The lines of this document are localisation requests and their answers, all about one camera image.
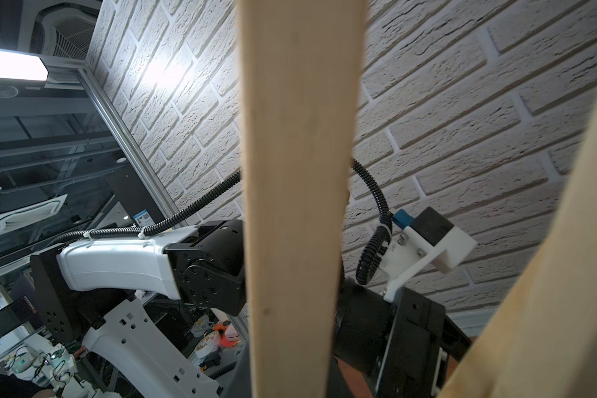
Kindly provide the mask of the wooden easel frame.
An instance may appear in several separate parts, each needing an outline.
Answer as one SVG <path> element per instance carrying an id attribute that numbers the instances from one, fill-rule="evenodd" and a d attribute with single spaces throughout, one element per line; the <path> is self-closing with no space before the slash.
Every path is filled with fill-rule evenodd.
<path id="1" fill-rule="evenodd" d="M 328 384 L 368 4 L 241 1 L 255 397 Z M 597 102 L 546 241 L 444 397 L 597 397 Z"/>

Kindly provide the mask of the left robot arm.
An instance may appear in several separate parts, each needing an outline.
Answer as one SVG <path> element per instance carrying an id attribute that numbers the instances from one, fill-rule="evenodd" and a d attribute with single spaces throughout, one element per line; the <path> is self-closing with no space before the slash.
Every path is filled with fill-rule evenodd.
<path id="1" fill-rule="evenodd" d="M 239 220 L 184 227 L 151 237 L 71 235 L 31 259 L 35 299 L 62 343 L 81 341 L 146 397 L 248 397 L 252 348 L 227 384 L 195 369 L 134 298 L 135 290 L 237 315 L 245 305 L 244 226 Z M 378 252 L 390 279 L 380 295 L 341 280 L 333 320 L 327 394 L 348 397 L 338 362 L 360 371 L 373 396 L 438 396 L 450 359 L 470 348 L 445 308 L 406 287 L 426 265 L 450 271 L 475 241 L 446 220 L 416 219 Z"/>

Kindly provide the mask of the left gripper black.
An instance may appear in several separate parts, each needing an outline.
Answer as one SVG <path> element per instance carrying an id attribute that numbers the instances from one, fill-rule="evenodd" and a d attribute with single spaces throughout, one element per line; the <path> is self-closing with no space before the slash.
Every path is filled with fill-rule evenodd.
<path id="1" fill-rule="evenodd" d="M 408 288 L 389 303 L 343 280 L 333 330 L 333 356 L 365 376 L 375 397 L 436 397 L 449 359 L 460 362 L 472 342 L 444 306 Z"/>

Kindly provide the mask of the left corner aluminium profile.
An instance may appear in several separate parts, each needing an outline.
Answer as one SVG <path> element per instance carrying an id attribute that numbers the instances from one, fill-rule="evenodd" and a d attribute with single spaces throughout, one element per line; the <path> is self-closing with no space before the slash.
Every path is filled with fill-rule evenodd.
<path id="1" fill-rule="evenodd" d="M 166 217 L 178 212 L 174 201 L 168 195 L 150 162 L 134 140 L 124 121 L 122 121 L 121 116 L 102 89 L 94 73 L 87 66 L 77 68 L 76 73 L 78 80 L 91 99 L 99 116 L 109 128 L 109 131 L 126 155 L 134 171 L 138 174 L 139 179 L 144 184 L 144 187 L 156 203 L 158 209 Z"/>

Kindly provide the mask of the ceiling light panel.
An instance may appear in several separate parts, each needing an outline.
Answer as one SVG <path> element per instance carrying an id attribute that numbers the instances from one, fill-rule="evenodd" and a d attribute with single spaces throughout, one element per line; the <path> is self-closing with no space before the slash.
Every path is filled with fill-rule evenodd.
<path id="1" fill-rule="evenodd" d="M 0 79 L 44 82 L 48 70 L 38 56 L 0 50 Z"/>

